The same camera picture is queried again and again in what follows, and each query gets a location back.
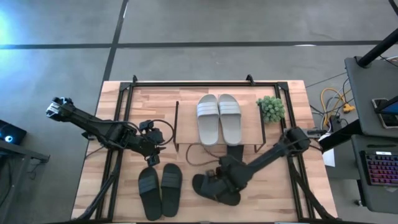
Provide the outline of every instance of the black slide sandal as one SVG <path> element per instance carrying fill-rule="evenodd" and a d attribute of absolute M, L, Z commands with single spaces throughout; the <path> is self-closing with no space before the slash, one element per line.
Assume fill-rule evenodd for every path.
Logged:
<path fill-rule="evenodd" d="M 166 164 L 162 176 L 163 215 L 174 217 L 180 206 L 182 173 L 175 164 Z"/>
<path fill-rule="evenodd" d="M 225 192 L 223 194 L 220 194 L 218 197 L 214 197 L 212 195 L 205 194 L 202 191 L 202 185 L 203 181 L 205 181 L 205 175 L 203 174 L 197 174 L 193 176 L 192 179 L 192 187 L 193 190 L 200 196 L 208 198 L 210 200 L 214 200 L 216 202 L 220 202 L 226 205 L 230 206 L 236 206 L 239 204 L 241 201 L 241 194 L 239 192 L 236 193 L 231 193 L 231 192 Z"/>
<path fill-rule="evenodd" d="M 153 167 L 147 167 L 141 171 L 138 177 L 138 188 L 145 216 L 150 221 L 158 220 L 162 216 L 162 201 L 159 180 Z"/>

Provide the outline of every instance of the gray floor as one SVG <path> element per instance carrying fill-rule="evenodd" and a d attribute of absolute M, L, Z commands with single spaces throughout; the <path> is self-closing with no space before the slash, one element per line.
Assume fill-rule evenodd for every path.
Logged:
<path fill-rule="evenodd" d="M 111 43 L 122 0 L 0 1 L 1 44 Z M 385 0 L 130 0 L 120 43 L 208 41 L 381 40 L 398 18 Z M 110 80 L 304 80 L 306 85 L 345 71 L 346 57 L 372 46 L 118 49 Z M 51 154 L 27 179 L 10 223 L 70 218 L 87 141 L 72 124 L 45 117 L 54 96 L 73 98 L 94 113 L 109 49 L 0 50 L 0 119 L 28 131 L 25 145 Z M 398 47 L 385 56 L 398 55 Z M 307 89 L 321 108 L 326 87 L 340 89 L 346 75 Z M 347 114 L 356 119 L 355 112 Z M 314 115 L 319 125 L 320 117 Z M 330 179 L 339 217 L 396 223 L 397 215 L 356 207 L 356 183 Z"/>

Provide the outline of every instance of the green plant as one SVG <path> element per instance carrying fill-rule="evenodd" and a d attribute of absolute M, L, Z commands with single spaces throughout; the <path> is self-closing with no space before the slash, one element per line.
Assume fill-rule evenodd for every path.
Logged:
<path fill-rule="evenodd" d="M 262 108 L 262 116 L 266 123 L 279 122 L 285 117 L 285 108 L 282 100 L 274 96 L 265 96 L 256 101 Z"/>

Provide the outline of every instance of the rgb keyboard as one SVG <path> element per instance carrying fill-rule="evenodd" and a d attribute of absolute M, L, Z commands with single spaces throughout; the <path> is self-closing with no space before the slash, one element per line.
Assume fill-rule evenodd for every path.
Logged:
<path fill-rule="evenodd" d="M 363 159 L 368 168 L 369 184 L 398 186 L 398 155 L 388 156 L 366 152 Z"/>

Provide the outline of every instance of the wooden table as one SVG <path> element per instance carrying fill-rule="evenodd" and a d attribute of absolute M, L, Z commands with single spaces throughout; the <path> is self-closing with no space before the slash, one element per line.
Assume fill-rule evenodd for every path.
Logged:
<path fill-rule="evenodd" d="M 311 110 L 307 92 L 303 81 L 287 81 L 290 97 L 294 109 L 297 126 L 313 128 Z M 113 119 L 118 97 L 120 82 L 105 82 L 99 99 L 97 117 Z M 230 207 L 208 200 L 197 195 L 192 188 L 192 178 L 195 174 L 204 174 L 208 169 L 214 169 L 217 163 L 202 167 L 190 166 L 185 160 L 185 153 L 189 144 L 199 142 L 196 124 L 196 104 L 205 94 L 220 95 L 229 93 L 239 101 L 242 111 L 244 162 L 250 162 L 259 154 L 266 152 L 277 142 L 281 135 L 280 124 L 266 124 L 266 145 L 256 154 L 254 144 L 260 145 L 261 125 L 259 109 L 256 100 L 265 95 L 275 95 L 271 87 L 135 87 L 133 91 L 130 121 L 139 124 L 146 119 L 164 119 L 174 124 L 175 103 L 179 101 L 176 141 L 180 144 L 176 152 L 172 143 L 160 153 L 160 164 L 155 166 L 159 178 L 162 177 L 163 167 L 169 162 L 178 165 L 183 172 L 182 195 L 180 208 L 175 217 L 162 217 L 160 222 L 275 222 L 297 221 L 292 187 L 287 168 L 287 159 L 280 158 L 257 172 L 248 186 L 241 191 L 241 202 L 238 206 Z M 164 134 L 164 139 L 171 137 L 170 128 L 165 124 L 156 123 L 156 127 Z M 99 148 L 97 142 L 89 143 L 87 153 Z M 217 155 L 226 153 L 222 136 L 220 145 L 210 148 Z M 304 154 L 305 167 L 311 191 L 320 203 L 337 216 L 335 204 L 330 190 L 328 177 L 323 164 L 322 155 L 316 149 L 310 148 Z M 80 184 L 76 195 L 72 217 L 84 212 L 86 207 L 98 193 L 103 175 L 106 150 L 91 155 L 84 163 Z M 201 146 L 193 146 L 189 155 L 194 163 L 213 160 Z M 138 193 L 138 175 L 147 167 L 146 161 L 140 154 L 125 150 L 119 188 L 114 211 L 114 222 L 146 222 L 141 198 Z M 303 211 L 305 200 L 301 193 Z M 106 201 L 104 211 L 108 211 Z"/>

